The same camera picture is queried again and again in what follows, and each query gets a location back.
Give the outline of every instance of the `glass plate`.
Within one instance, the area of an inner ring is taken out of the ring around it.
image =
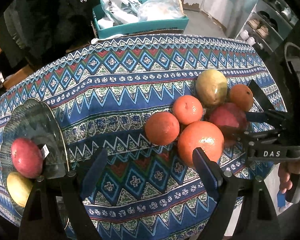
[[[7,176],[10,172],[16,171],[11,159],[11,145],[20,137],[31,139],[39,146],[47,145],[50,153],[45,158],[43,166],[43,175],[47,179],[63,177],[69,171],[63,134],[50,107],[45,102],[30,98],[14,109],[3,131],[0,162],[6,189]],[[22,216],[24,208],[18,206],[11,197],[10,199],[16,212]],[[68,216],[61,197],[57,198],[57,203],[62,222],[66,226]]]

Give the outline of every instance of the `screw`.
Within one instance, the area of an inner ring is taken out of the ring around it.
[[[225,171],[225,172],[223,172],[223,175],[230,178],[232,176],[232,173],[231,173],[231,171]]]
[[[261,176],[255,176],[255,179],[256,179],[258,182],[263,181],[263,178],[262,178]]]
[[[42,181],[44,180],[44,178],[45,178],[45,177],[41,175],[41,176],[39,176],[39,177],[37,178],[37,181],[38,181],[38,182],[42,182]]]
[[[67,175],[68,177],[73,177],[75,176],[75,171],[69,171]]]

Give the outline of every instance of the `blue patterned tablecloth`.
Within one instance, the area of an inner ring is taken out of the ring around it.
[[[215,202],[197,173],[176,154],[175,144],[153,146],[143,125],[151,114],[169,111],[174,100],[192,94],[205,69],[220,70],[229,87],[254,79],[279,110],[281,94],[254,49],[231,39],[190,35],[141,35],[103,41],[52,62],[0,98],[2,132],[13,109],[28,98],[53,110],[72,168],[98,147],[108,165],[94,192],[84,200],[102,238],[185,239],[204,227]],[[253,111],[259,111],[257,103]],[[252,124],[254,131],[271,129]],[[245,166],[240,144],[225,149],[223,170],[241,178],[265,177],[272,163]],[[3,186],[0,215],[16,225],[21,217]],[[69,225],[69,237],[75,237]]]

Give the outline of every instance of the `cardboard box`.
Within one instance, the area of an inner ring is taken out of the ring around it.
[[[103,11],[101,4],[93,8],[92,14],[94,26],[100,39],[105,39],[115,34],[129,35],[148,33],[152,31],[162,31],[161,33],[170,33],[169,30],[173,30],[173,33],[176,33],[176,31],[177,33],[183,33],[189,21],[189,18],[184,16],[180,19],[137,22],[122,24],[106,29],[100,29],[97,21],[105,16],[105,12]]]

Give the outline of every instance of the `human hand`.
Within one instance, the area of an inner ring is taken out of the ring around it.
[[[292,188],[292,182],[290,181],[291,173],[300,174],[300,160],[297,162],[280,163],[277,174],[280,178],[280,190],[282,194]]]

